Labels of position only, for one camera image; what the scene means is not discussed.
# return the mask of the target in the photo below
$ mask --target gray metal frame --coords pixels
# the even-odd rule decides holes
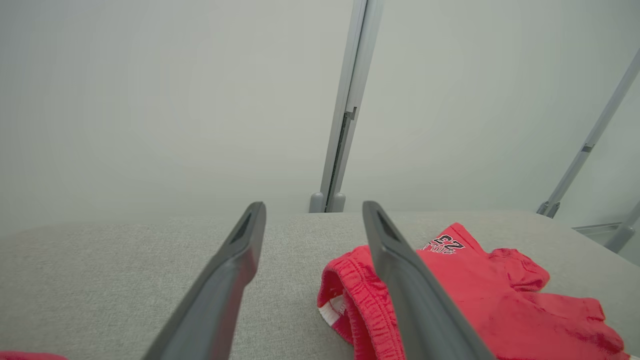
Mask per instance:
[[[564,173],[564,176],[556,186],[554,192],[551,193],[549,200],[543,202],[538,208],[538,214],[545,215],[550,218],[553,218],[556,215],[558,209],[560,208],[560,200],[562,200],[563,196],[566,194],[566,191],[569,189],[569,186],[571,186],[571,183],[580,172],[580,169],[582,168],[584,163],[587,161],[587,158],[589,157],[589,154],[591,154],[593,147],[602,136],[602,133],[607,128],[607,125],[609,125],[611,118],[613,118],[616,110],[618,110],[618,106],[620,106],[620,103],[625,98],[627,92],[629,91],[629,88],[631,87],[631,84],[634,82],[639,71],[640,49],[638,49],[638,51],[636,52],[636,55],[631,61],[629,68],[627,68],[625,75],[622,77],[622,80],[620,80],[618,87],[613,92],[613,95],[609,99],[607,106],[605,106],[604,110],[602,110],[598,121],[596,121],[595,126],[593,127],[593,129],[591,129],[591,132],[582,144],[580,151],[578,151],[578,154],[573,159],[573,162],[571,163],[571,165],[569,165],[569,168]]]
[[[383,4],[383,0],[355,0],[353,3],[320,192],[311,195],[310,213],[340,212],[344,208],[346,198],[340,193],[340,188],[367,84]]]

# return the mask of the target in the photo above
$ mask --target gray fabric surface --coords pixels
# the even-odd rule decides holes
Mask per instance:
[[[517,248],[551,274],[545,291],[601,301],[640,354],[640,268],[532,213],[391,213],[415,247],[453,222],[485,250]],[[0,349],[139,359],[236,217],[148,225],[59,225],[0,239]],[[267,216],[232,359],[351,359],[316,309],[329,260],[366,244],[358,213]]]

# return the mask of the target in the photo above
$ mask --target white trim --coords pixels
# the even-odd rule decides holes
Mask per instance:
[[[326,323],[329,324],[329,326],[333,326],[340,316],[344,314],[345,308],[344,297],[339,295],[326,302],[322,307],[319,307],[318,311],[320,311],[320,315],[322,315]]]

